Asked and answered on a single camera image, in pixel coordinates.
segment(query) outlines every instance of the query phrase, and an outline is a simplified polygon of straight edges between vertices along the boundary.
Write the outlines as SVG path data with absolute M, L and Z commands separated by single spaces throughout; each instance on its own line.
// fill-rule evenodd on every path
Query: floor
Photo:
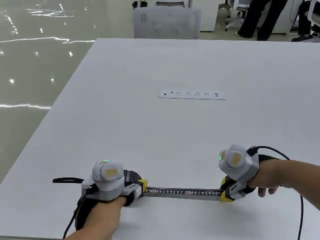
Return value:
M 98 37 L 132 38 L 132 0 L 0 1 L 0 183 Z M 224 31 L 201 39 L 240 40 Z M 272 35 L 289 41 L 295 33 Z

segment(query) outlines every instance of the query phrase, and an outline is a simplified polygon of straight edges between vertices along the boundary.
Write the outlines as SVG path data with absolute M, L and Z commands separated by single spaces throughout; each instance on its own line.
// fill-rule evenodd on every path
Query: electrical outlet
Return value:
M 219 91 L 184 91 L 184 90 L 164 90 L 158 95 L 164 99 L 209 99 L 209 100 L 225 100 L 226 97 Z

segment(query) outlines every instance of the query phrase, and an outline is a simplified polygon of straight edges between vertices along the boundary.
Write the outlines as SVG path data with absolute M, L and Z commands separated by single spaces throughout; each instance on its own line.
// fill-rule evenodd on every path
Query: forearm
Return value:
M 279 161 L 280 184 L 293 188 L 320 210 L 320 166 L 294 160 Z
M 83 228 L 68 236 L 66 240 L 111 240 L 125 203 L 124 197 L 108 203 L 98 203 L 88 215 Z

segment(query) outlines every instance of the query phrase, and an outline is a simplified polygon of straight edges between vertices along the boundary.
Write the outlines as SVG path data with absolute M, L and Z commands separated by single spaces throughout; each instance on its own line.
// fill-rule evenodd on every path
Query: black cable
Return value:
M 298 14 L 297 14 L 297 15 L 295 16 L 295 18 L 294 18 L 294 21 L 292 21 L 291 15 L 292 15 L 292 9 L 294 8 L 294 4 L 295 4 L 295 0 L 292 1 L 291 10 L 290 10 L 290 17 L 289 17 L 290 22 L 293 23 L 293 24 L 295 24 L 295 21 L 296 21 L 297 16 L 298 16 Z
M 77 203 L 77 206 L 76 206 L 76 209 L 74 210 L 73 212 L 73 215 L 72 215 L 72 218 L 68 224 L 68 226 L 66 227 L 65 231 L 64 231 L 64 234 L 63 234 L 63 237 L 62 239 L 65 239 L 66 236 L 67 236 L 67 233 L 71 227 L 71 224 L 74 222 L 75 218 L 76 218 L 76 215 L 77 215 L 77 212 L 79 211 L 79 208 L 81 207 L 82 203 L 85 201 L 86 197 L 88 195 L 91 195 L 91 194 L 94 194 L 95 192 L 97 192 L 99 189 L 98 189 L 98 186 L 94 183 L 90 186 L 90 188 L 86 189 L 85 190 L 85 194 L 83 196 L 81 196 L 79 198 L 79 201 Z
M 258 149 L 269 149 L 272 150 L 274 152 L 276 152 L 277 154 L 281 155 L 282 157 L 284 157 L 287 160 L 290 160 L 290 158 L 288 158 L 286 155 L 284 155 L 282 152 L 278 151 L 277 149 L 270 147 L 270 146 L 254 146 L 251 147 L 248 151 L 248 154 L 250 155 L 251 153 L 254 153 L 255 151 L 258 152 Z M 301 201 L 301 214 L 300 214 L 300 225 L 299 225 L 299 232 L 298 232 L 298 238 L 297 240 L 300 240 L 301 237 L 301 232 L 302 232 L 302 226 L 303 226 L 303 222 L 304 222 L 304 198 L 302 197 L 302 195 L 300 194 L 300 201 Z

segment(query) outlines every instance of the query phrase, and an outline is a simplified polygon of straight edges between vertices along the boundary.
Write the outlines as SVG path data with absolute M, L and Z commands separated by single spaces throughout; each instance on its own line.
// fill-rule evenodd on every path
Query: black strap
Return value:
M 81 184 L 83 181 L 84 179 L 77 177 L 58 177 L 52 180 L 54 184 Z
M 273 156 L 264 155 L 264 154 L 259 154 L 259 163 L 262 163 L 264 161 L 271 160 L 271 159 L 278 159 L 278 158 L 273 157 Z
M 231 179 L 229 176 L 225 176 L 224 184 L 221 185 L 220 190 L 227 190 L 227 188 L 231 187 L 237 181 Z
M 79 211 L 77 212 L 77 217 L 75 221 L 75 230 L 80 230 L 84 227 L 87 217 L 91 213 L 92 209 L 98 203 L 105 203 L 104 201 L 99 201 L 96 199 L 85 198 L 79 207 Z

